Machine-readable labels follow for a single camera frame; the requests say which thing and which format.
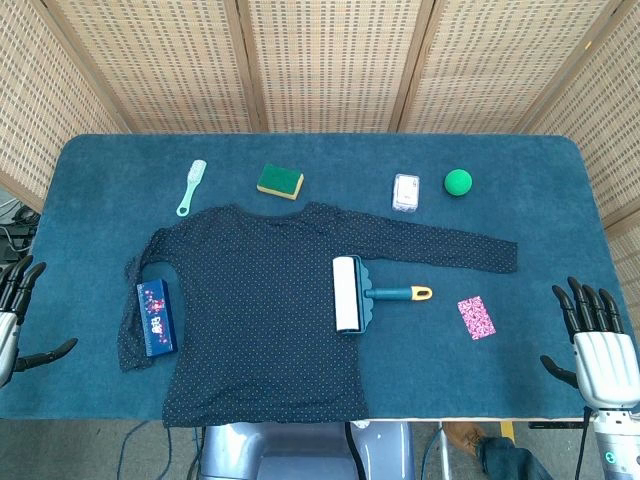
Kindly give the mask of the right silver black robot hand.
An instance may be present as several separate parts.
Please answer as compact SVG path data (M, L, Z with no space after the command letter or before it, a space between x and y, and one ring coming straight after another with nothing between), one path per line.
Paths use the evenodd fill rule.
M559 367L542 355L545 370L577 389L594 410L631 410L639 404L639 363L633 340L623 328L614 297L605 289L567 278L568 290L552 292L559 302L575 369Z

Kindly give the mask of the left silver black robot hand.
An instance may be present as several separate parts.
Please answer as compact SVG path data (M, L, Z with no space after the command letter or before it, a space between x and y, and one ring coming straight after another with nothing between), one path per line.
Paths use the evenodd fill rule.
M14 373L53 363L69 354L78 343L70 338L56 349L21 357L19 339L37 279L46 263L32 265L33 256L26 255L1 271L1 387Z

